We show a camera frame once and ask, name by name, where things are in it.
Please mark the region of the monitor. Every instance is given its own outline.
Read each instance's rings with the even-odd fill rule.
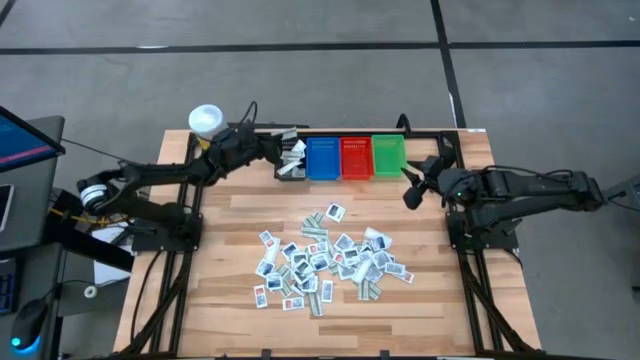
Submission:
[[[0,106],[0,173],[64,152],[60,144]]]

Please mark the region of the blue bin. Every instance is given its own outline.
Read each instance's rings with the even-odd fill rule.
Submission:
[[[340,177],[340,139],[307,138],[307,177],[337,180]]]

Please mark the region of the green bin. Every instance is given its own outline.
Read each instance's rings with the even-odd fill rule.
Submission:
[[[373,164],[377,177],[402,176],[403,167],[407,166],[407,154],[404,149],[402,135],[373,135]]]

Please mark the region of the wooden table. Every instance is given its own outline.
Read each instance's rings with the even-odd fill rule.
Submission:
[[[187,138],[188,131],[166,131],[158,162],[182,162]],[[485,132],[460,130],[460,140],[468,168],[494,163]],[[406,149],[412,160],[437,154],[434,140],[407,140]],[[258,356],[267,348],[274,356],[376,356],[380,350],[407,356],[473,354],[457,256],[449,247],[440,198],[425,196],[418,210],[408,210],[402,201],[408,185],[404,178],[279,182],[273,178],[271,164],[256,161],[205,189],[201,209],[205,229],[193,258],[179,356]],[[177,189],[155,187],[151,198],[175,201]],[[366,302],[358,301],[351,281],[335,276],[333,303],[324,304],[323,317],[312,317],[308,303],[304,310],[283,312],[277,293],[268,294],[268,308],[256,309],[252,290],[263,279],[254,271],[264,255],[258,233],[271,231],[283,240],[281,247],[290,241],[307,245],[313,240],[301,236],[302,220],[315,211],[325,211],[329,202],[347,209],[342,223],[323,222],[332,241],[342,232],[360,241],[367,226],[390,235],[391,253],[415,274],[414,283],[385,276],[379,282],[380,299]],[[152,256],[136,257],[116,351],[129,344],[133,308]],[[526,342],[539,346],[520,266],[504,251],[486,251],[486,258],[496,305]],[[283,262],[281,254],[277,262]],[[163,267],[164,255],[151,272],[137,330],[156,306]],[[320,276],[330,277],[328,271]],[[479,303],[478,308],[485,347],[491,348],[486,315]],[[170,309],[165,328],[172,315]],[[168,338],[165,330],[161,350],[168,348]]]

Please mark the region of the gray concrete floor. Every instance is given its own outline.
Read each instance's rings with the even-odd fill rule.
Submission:
[[[450,41],[639,40],[640,3],[623,0],[442,0]],[[435,41],[428,0],[18,0],[0,48]],[[582,169],[603,187],[638,172],[640,48],[456,50],[469,127],[487,128],[496,162]],[[202,103],[238,118],[313,127],[451,127],[438,50],[0,56],[0,99],[24,118],[60,114],[64,136],[137,161]],[[68,145],[56,186],[115,166]],[[635,359],[640,218],[619,208],[557,211],[518,230],[544,348]],[[81,273],[82,266],[72,266]],[[119,309],[75,316],[62,350],[106,355]],[[104,329],[102,337],[89,329]]]

